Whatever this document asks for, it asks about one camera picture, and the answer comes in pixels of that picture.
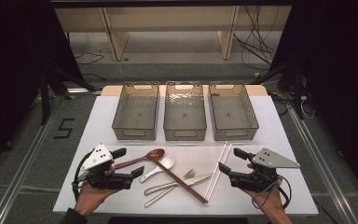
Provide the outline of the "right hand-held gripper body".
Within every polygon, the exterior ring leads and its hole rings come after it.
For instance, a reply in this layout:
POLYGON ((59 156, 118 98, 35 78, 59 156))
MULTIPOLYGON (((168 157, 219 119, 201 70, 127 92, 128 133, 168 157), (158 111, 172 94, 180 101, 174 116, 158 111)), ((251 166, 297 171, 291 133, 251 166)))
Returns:
POLYGON ((265 147, 256 154, 249 154, 251 158, 249 162, 252 164, 253 171, 250 174, 231 171, 229 180, 234 188, 247 189, 254 192, 270 191, 279 179, 276 171, 277 168, 300 168, 298 162, 289 160, 265 147))

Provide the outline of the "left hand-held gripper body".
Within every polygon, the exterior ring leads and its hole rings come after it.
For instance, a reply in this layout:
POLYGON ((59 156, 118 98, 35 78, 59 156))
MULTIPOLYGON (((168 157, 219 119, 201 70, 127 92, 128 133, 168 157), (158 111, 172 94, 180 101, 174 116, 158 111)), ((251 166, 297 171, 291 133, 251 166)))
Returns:
POLYGON ((131 174, 119 174, 113 171, 111 151, 99 144, 82 162, 80 170, 88 183, 96 189, 130 189, 131 174))

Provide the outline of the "brown wooden spoon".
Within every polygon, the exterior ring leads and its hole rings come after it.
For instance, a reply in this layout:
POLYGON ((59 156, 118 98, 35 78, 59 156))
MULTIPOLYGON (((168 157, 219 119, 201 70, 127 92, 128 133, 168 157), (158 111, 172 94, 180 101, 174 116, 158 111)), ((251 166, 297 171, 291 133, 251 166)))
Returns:
POLYGON ((125 161, 119 164, 115 164, 113 166, 114 169, 118 170, 124 167, 128 167, 130 165, 133 165, 137 162, 140 161, 148 161, 148 160, 159 160, 163 155, 165 154, 165 150, 162 148, 157 148, 157 149, 153 149, 151 151, 149 151, 146 155, 144 155, 143 157, 134 159, 134 160, 130 160, 130 161, 125 161))

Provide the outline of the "steel knife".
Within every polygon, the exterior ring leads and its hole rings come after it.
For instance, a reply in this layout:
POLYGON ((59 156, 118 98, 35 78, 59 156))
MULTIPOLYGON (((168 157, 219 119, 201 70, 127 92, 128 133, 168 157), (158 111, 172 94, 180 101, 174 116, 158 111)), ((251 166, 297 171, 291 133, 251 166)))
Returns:
MULTIPOLYGON (((212 176, 212 173, 210 174, 206 174, 206 175, 198 175, 198 176, 194 176, 194 177, 191 177, 191 178, 188 178, 188 179, 185 179, 183 180, 188 186, 191 186, 191 185, 194 185, 196 183, 199 183, 209 177, 212 176)), ((167 189, 167 188, 170 188, 170 187, 174 187, 174 186, 177 186, 179 185, 179 183, 177 182, 172 182, 172 183, 168 183, 168 184, 163 184, 163 185, 159 185, 159 186, 155 186, 153 188, 149 188, 149 189, 146 189, 144 191, 144 195, 147 196, 147 195, 150 195, 154 192, 157 192, 159 190, 162 190, 162 189, 167 189)))

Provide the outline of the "white ceramic spoon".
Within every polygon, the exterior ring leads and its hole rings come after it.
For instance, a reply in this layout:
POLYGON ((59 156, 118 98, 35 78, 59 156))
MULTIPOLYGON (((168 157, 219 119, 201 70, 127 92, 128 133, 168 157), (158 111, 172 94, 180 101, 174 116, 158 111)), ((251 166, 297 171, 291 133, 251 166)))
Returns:
MULTIPOLYGON (((173 156, 166 156, 163 158, 160 162, 165 168, 170 169, 174 166, 175 158, 173 156)), ((159 166, 156 166, 154 169, 146 173, 140 178, 140 182, 144 183, 147 178, 151 177, 152 175, 155 175, 159 172, 162 172, 162 169, 159 166)))

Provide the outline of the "grey transparent plastic bin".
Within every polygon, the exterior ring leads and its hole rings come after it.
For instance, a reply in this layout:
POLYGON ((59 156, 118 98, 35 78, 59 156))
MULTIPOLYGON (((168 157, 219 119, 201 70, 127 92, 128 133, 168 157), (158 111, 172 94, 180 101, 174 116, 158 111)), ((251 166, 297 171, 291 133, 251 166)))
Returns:
POLYGON ((112 123, 117 140, 154 141, 158 107, 157 82, 126 82, 122 86, 112 123))
POLYGON ((166 83, 163 129, 166 141, 203 141, 207 122, 202 84, 166 83))
POLYGON ((259 124, 242 83, 213 82, 208 101, 215 141, 253 140, 259 124))

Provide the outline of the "person's left hand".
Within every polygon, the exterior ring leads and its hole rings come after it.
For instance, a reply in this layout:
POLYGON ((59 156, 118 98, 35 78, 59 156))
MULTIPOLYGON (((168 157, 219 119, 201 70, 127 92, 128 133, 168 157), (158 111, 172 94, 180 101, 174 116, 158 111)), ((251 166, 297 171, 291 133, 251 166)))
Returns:
POLYGON ((118 189, 96 189, 84 181, 74 210, 83 217, 90 216, 109 196, 118 192, 118 189))

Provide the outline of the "person's right hand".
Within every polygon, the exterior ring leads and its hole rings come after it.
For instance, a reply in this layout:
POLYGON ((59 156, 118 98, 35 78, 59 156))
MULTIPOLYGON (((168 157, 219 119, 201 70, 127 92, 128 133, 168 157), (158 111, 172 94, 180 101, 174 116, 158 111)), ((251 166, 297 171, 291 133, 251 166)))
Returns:
POLYGON ((272 189, 271 191, 263 193, 245 189, 244 192, 251 197, 252 202, 256 204, 265 216, 285 213, 282 207, 280 192, 277 189, 272 189))

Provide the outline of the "black metal stand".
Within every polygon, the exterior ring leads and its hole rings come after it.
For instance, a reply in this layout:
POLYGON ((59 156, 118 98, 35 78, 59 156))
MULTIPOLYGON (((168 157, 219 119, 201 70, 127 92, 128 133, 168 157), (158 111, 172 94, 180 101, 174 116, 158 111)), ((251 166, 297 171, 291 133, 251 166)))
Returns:
POLYGON ((270 69, 264 76, 257 78, 250 82, 250 85, 260 85, 268 79, 281 74, 282 77, 278 84, 278 89, 281 91, 288 91, 292 89, 294 91, 295 102, 294 110, 300 119, 304 118, 301 105, 302 105, 302 68, 296 59, 288 60, 282 65, 278 65, 276 68, 270 69))
POLYGON ((64 96, 68 92, 68 89, 64 85, 65 80, 69 80, 88 91, 100 90, 100 88, 87 83, 82 75, 72 75, 57 66, 45 68, 39 76, 39 90, 42 100, 42 125, 48 121, 50 116, 48 88, 51 88, 56 95, 64 96))

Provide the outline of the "black curtain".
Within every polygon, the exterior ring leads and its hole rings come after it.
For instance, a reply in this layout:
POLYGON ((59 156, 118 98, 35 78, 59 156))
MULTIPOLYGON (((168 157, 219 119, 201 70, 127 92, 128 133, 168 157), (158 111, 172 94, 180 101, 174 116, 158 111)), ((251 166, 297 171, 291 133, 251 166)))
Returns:
POLYGON ((303 71, 306 89, 358 178, 358 0, 289 0, 273 60, 303 71))
POLYGON ((0 153, 40 89, 83 78, 50 0, 0 0, 0 153))

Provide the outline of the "aluminium floor rail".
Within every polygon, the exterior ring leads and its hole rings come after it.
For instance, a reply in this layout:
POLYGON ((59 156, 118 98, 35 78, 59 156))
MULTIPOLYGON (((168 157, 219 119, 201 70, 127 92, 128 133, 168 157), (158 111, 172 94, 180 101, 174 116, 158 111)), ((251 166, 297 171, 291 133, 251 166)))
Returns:
POLYGON ((4 224, 7 214, 16 200, 26 176, 29 174, 31 167, 34 164, 34 160, 46 139, 51 123, 60 106, 61 103, 52 106, 50 115, 43 124, 38 126, 31 145, 27 147, 25 154, 20 158, 21 163, 16 169, 16 173, 11 178, 9 184, 6 186, 3 196, 0 199, 0 224, 4 224))
POLYGON ((331 172, 326 160, 323 158, 323 155, 316 145, 305 122, 297 116, 294 109, 290 109, 289 114, 293 123, 296 125, 297 131, 299 132, 306 149, 309 152, 310 157, 315 164, 334 205, 336 206, 338 213, 343 219, 343 222, 345 224, 358 224, 358 217, 355 215, 350 201, 345 196, 344 191, 334 178, 333 173, 331 172))

